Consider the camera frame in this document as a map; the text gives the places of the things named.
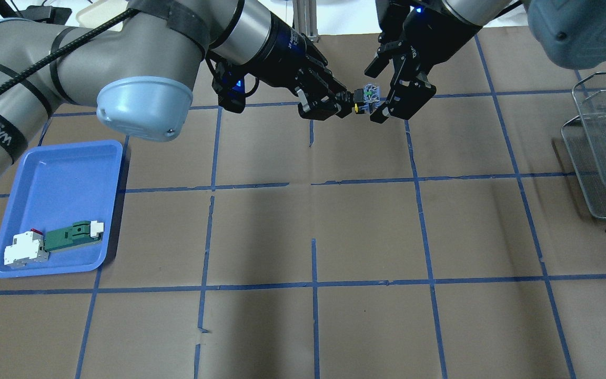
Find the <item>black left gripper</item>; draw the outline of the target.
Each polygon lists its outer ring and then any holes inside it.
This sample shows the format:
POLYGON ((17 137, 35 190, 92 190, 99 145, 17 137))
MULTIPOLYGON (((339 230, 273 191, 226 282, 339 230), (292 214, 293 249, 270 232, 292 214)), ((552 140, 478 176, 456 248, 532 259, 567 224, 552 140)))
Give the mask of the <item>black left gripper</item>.
POLYGON ((283 21, 272 21, 260 51, 260 79, 298 97, 301 118, 325 121, 355 111, 355 93, 337 80, 325 56, 305 35, 283 21))

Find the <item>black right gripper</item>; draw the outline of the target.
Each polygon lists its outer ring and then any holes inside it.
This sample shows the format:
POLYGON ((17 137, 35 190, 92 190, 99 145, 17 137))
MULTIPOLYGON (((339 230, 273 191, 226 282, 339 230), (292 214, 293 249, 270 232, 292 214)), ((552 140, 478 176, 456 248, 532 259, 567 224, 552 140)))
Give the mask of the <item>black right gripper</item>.
POLYGON ((380 47, 364 75, 377 78, 393 64, 386 100, 369 120, 412 118, 436 94, 428 80, 433 67, 447 62, 470 41, 480 27, 449 10, 443 1, 377 1, 380 47))

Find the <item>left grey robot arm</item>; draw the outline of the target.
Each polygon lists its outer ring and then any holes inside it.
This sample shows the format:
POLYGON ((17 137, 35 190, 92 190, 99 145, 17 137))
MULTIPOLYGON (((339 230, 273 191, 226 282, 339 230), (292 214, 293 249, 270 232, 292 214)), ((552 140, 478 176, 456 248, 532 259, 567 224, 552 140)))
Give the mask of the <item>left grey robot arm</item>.
POLYGON ((258 1, 130 1, 94 28, 0 19, 0 176, 64 103, 106 126, 168 142, 181 132, 200 65, 225 69, 218 96, 250 74, 297 96, 300 117, 346 117, 352 94, 312 41, 258 1))

